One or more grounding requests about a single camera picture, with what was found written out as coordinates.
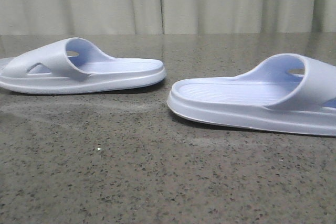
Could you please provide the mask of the light blue slipper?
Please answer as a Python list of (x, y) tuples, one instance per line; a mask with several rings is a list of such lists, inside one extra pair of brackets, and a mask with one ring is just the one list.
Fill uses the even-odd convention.
[(167, 99), (197, 122), (309, 135), (335, 135), (335, 66), (278, 54), (235, 77), (185, 79)]
[(159, 60), (115, 58), (77, 37), (1, 59), (1, 87), (29, 94), (124, 90), (150, 86), (165, 77)]

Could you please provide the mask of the beige pleated curtain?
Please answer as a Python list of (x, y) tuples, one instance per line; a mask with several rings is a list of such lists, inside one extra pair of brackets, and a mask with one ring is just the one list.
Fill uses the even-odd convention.
[(2, 35), (335, 31), (335, 0), (1, 0)]

